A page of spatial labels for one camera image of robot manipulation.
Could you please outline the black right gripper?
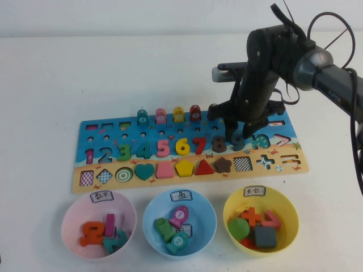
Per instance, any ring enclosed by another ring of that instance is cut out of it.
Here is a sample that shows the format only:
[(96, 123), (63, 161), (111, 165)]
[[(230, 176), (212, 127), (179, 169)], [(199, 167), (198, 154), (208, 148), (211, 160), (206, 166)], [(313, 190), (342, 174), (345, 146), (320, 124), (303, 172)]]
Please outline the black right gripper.
[(259, 122), (267, 117), (285, 112), (282, 101), (271, 101), (271, 94), (279, 76), (272, 71), (259, 71), (247, 63), (220, 63), (212, 68), (212, 80), (216, 83), (234, 82), (230, 99), (221, 104), (212, 104), (208, 109), (208, 120), (225, 120), (225, 138), (231, 140), (238, 128), (238, 122), (245, 122), (243, 137), (248, 139), (253, 133), (265, 127)]

